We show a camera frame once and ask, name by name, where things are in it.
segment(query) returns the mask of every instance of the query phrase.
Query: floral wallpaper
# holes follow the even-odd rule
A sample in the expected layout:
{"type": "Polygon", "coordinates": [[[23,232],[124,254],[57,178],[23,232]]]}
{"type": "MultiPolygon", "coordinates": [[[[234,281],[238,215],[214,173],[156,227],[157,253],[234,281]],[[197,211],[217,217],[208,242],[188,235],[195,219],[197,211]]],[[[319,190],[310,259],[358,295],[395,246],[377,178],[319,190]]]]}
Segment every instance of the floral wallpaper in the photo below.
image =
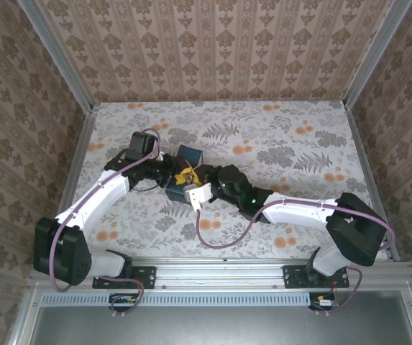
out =
{"type": "Polygon", "coordinates": [[[353,113],[400,254],[412,261],[412,5],[353,113]]]}
{"type": "MultiPolygon", "coordinates": [[[[103,103],[75,193],[96,181],[105,163],[127,147],[133,131],[160,131],[164,152],[181,144],[203,151],[203,162],[236,165],[249,181],[288,196],[337,198],[349,191],[370,204],[364,175],[341,101],[213,101],[103,103]]],[[[146,189],[155,181],[143,181],[146,189]]],[[[196,237],[191,206],[165,190],[131,191],[88,234],[95,249],[139,257],[306,258],[331,243],[326,229],[255,224],[238,245],[215,250],[196,237]]],[[[200,230],[211,244],[236,239],[248,221],[224,201],[206,204],[200,230]]],[[[386,259],[381,252],[379,258],[386,259]]]]}
{"type": "Polygon", "coordinates": [[[0,344],[22,299],[35,223],[57,211],[82,121],[25,13],[0,0],[0,344]]]}
{"type": "Polygon", "coordinates": [[[40,0],[94,103],[343,99],[391,0],[40,0]]]}

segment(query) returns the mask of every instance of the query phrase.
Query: yellow object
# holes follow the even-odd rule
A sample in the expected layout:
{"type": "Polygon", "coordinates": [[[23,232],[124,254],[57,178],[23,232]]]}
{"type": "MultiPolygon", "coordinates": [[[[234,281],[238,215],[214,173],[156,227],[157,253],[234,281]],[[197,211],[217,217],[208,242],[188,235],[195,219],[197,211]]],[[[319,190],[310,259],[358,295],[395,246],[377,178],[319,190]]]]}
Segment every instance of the yellow object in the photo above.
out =
{"type": "Polygon", "coordinates": [[[180,174],[177,174],[175,176],[175,180],[177,182],[177,185],[182,185],[188,181],[189,177],[193,178],[193,182],[198,186],[201,187],[203,184],[199,180],[198,174],[196,174],[196,171],[194,171],[196,168],[195,167],[186,167],[185,169],[182,170],[180,174]]]}

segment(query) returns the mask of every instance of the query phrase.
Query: cable connector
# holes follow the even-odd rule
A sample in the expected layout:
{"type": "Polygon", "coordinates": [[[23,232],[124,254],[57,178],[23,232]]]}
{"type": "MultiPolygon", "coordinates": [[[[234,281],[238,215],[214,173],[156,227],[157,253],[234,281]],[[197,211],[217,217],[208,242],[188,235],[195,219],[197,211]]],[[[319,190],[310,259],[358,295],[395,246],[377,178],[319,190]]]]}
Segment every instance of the cable connector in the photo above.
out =
{"type": "Polygon", "coordinates": [[[191,188],[189,186],[188,189],[184,188],[183,191],[185,193],[185,199],[191,203],[194,208],[194,211],[201,210],[201,204],[205,203],[206,201],[211,200],[214,196],[212,195],[212,184],[206,183],[202,187],[191,188]]]}

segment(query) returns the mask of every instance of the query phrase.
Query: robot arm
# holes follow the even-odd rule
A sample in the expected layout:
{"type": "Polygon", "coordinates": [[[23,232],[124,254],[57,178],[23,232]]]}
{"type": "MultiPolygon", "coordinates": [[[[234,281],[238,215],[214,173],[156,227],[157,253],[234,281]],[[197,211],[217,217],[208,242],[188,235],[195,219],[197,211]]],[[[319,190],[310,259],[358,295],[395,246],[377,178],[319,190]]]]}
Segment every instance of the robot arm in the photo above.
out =
{"type": "Polygon", "coordinates": [[[285,204],[286,199],[321,205],[341,206],[379,218],[367,205],[351,193],[343,193],[339,199],[314,201],[309,199],[291,198],[271,190],[253,187],[244,173],[237,167],[228,165],[214,167],[200,165],[195,171],[203,186],[198,188],[193,181],[177,185],[175,175],[185,167],[197,166],[194,157],[200,157],[201,152],[187,147],[180,147],[177,156],[163,155],[156,159],[145,160],[142,164],[118,175],[105,186],[102,182],[116,171],[134,163],[141,157],[151,153],[153,136],[135,132],[129,149],[123,150],[118,156],[108,162],[105,171],[94,186],[68,210],[56,216],[55,219],[42,218],[36,227],[34,268],[49,274],[49,258],[52,238],[59,225],[69,215],[73,218],[66,224],[57,245],[54,257],[55,276],[71,285],[78,285],[87,277],[125,277],[132,267],[132,261],[127,256],[116,252],[90,253],[86,238],[97,221],[122,196],[126,195],[139,181],[149,178],[156,180],[161,188],[166,188],[168,198],[183,203],[191,203],[195,209],[200,204],[221,199],[235,205],[247,219],[251,219],[260,209],[270,203],[280,202],[264,209],[257,221],[265,223],[291,223],[304,226],[327,228],[334,245],[316,251],[310,260],[310,270],[315,270],[323,276],[331,276],[338,269],[350,264],[370,266],[380,248],[386,229],[373,221],[331,210],[299,204],[285,204]],[[101,185],[81,207],[75,212],[76,206],[89,194],[95,186],[101,185]]]}

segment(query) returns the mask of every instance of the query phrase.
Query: black mounting bracket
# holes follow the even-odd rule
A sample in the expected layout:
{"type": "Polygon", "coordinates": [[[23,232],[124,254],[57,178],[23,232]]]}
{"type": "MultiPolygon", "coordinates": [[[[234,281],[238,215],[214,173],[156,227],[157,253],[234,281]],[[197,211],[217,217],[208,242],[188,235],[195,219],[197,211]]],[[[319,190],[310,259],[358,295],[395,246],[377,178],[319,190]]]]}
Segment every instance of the black mounting bracket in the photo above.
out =
{"type": "Polygon", "coordinates": [[[286,289],[331,289],[333,283],[337,288],[349,288],[349,279],[346,268],[341,268],[336,271],[331,277],[325,277],[323,279],[310,280],[308,273],[305,271],[305,267],[301,265],[288,265],[283,267],[284,274],[284,287],[286,289]]]}
{"type": "Polygon", "coordinates": [[[308,264],[293,264],[283,267],[284,287],[286,289],[301,288],[349,288],[348,273],[345,267],[336,271],[332,276],[327,277],[313,268],[314,258],[320,248],[316,249],[308,260],[308,264]]]}
{"type": "MultiPolygon", "coordinates": [[[[138,280],[143,284],[145,289],[154,289],[156,283],[156,267],[155,266],[132,266],[132,258],[118,252],[109,250],[114,254],[118,254],[124,258],[124,267],[121,274],[115,278],[130,278],[138,280]]],[[[94,278],[92,282],[93,289],[137,289],[138,285],[134,282],[111,282],[105,279],[94,278]]]]}

